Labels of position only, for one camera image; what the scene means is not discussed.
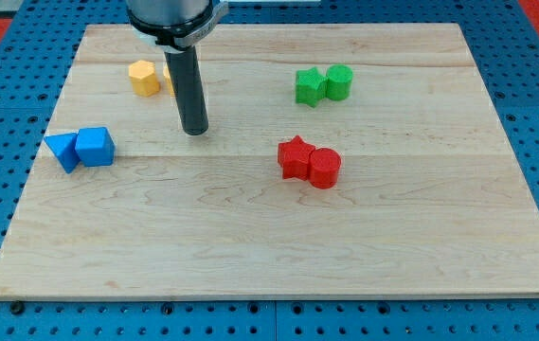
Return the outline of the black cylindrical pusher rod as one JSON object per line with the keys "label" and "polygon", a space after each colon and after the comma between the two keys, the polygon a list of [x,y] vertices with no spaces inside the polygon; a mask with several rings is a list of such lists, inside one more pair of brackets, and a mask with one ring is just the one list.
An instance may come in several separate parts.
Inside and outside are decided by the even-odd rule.
{"label": "black cylindrical pusher rod", "polygon": [[166,53],[165,59],[182,129],[188,135],[202,135],[208,129],[208,118],[196,47]]}

